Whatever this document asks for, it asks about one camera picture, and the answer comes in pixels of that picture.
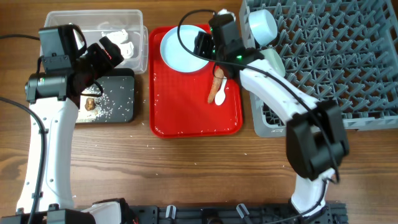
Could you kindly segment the orange carrot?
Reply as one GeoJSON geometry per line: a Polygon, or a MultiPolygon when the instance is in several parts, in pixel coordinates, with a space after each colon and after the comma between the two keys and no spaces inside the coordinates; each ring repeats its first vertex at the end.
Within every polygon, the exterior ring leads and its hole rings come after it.
{"type": "Polygon", "coordinates": [[[220,89],[223,79],[224,79],[224,71],[220,67],[217,67],[215,69],[215,73],[213,75],[213,82],[212,82],[210,92],[208,95],[208,99],[207,99],[207,102],[209,104],[214,101],[215,96],[216,96],[218,90],[220,89]]]}

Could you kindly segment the light blue bowl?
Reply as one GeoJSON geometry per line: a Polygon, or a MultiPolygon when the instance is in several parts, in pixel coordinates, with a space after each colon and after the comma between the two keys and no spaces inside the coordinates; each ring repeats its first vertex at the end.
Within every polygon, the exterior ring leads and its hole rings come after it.
{"type": "Polygon", "coordinates": [[[278,34],[274,16],[266,9],[249,14],[249,26],[255,41],[259,45],[271,43],[278,34]]]}

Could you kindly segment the mint green bowl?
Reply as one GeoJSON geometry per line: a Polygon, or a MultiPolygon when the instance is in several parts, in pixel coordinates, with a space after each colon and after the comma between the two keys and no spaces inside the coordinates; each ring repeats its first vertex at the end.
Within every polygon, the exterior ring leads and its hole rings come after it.
{"type": "Polygon", "coordinates": [[[269,61],[271,67],[282,77],[285,76],[285,67],[281,57],[274,49],[265,49],[260,51],[264,58],[269,61]]]}

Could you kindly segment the light blue plate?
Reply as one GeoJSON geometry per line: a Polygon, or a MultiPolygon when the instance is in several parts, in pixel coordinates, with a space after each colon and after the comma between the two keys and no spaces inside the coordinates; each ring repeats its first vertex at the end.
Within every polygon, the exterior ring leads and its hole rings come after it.
{"type": "MultiPolygon", "coordinates": [[[[163,61],[172,70],[183,73],[199,71],[208,64],[207,60],[199,59],[188,53],[180,44],[177,35],[178,27],[169,30],[160,43],[160,54],[163,61]]],[[[195,38],[199,32],[204,32],[202,28],[193,25],[180,26],[180,38],[186,48],[193,52],[195,38]]]]}

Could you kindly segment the white napkin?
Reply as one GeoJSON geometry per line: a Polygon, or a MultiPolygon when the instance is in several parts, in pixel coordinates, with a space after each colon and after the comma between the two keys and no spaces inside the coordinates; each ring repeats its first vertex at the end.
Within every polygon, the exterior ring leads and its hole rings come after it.
{"type": "Polygon", "coordinates": [[[131,41],[128,41],[128,33],[122,29],[116,32],[110,32],[108,34],[102,32],[103,37],[107,37],[112,43],[116,44],[120,50],[122,56],[127,59],[134,55],[134,45],[131,41]]]}

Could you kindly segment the brown food scrap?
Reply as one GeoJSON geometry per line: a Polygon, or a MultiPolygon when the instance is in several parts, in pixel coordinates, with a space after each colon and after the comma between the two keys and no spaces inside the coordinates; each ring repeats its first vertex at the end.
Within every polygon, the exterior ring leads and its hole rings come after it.
{"type": "Polygon", "coordinates": [[[95,99],[94,98],[87,98],[85,102],[85,109],[87,111],[92,111],[96,107],[95,99]]]}

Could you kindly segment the red snack wrapper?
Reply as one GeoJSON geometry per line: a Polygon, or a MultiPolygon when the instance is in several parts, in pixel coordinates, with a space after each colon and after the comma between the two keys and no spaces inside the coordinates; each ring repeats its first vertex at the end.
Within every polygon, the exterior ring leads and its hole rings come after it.
{"type": "Polygon", "coordinates": [[[104,49],[103,50],[104,52],[105,52],[105,54],[108,56],[108,58],[111,60],[112,59],[112,56],[110,56],[110,54],[104,49]]]}

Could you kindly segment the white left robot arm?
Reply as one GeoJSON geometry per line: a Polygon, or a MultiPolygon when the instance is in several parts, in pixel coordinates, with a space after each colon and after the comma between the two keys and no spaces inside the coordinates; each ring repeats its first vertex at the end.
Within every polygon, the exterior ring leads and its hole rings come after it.
{"type": "Polygon", "coordinates": [[[70,183],[72,137],[83,91],[122,61],[107,37],[88,45],[75,24],[39,30],[42,55],[25,84],[30,115],[27,172],[16,212],[2,223],[136,223],[123,198],[75,210],[70,183]]]}

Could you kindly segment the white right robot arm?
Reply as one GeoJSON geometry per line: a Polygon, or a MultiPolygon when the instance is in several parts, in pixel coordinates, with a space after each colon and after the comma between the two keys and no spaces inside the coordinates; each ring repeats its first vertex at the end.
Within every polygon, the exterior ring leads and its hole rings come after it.
{"type": "Polygon", "coordinates": [[[193,53],[226,70],[285,124],[286,156],[297,174],[290,202],[299,217],[313,216],[325,207],[328,184],[340,181],[338,167],[349,153],[340,107],[302,92],[258,49],[246,48],[231,14],[214,12],[209,26],[193,53]]]}

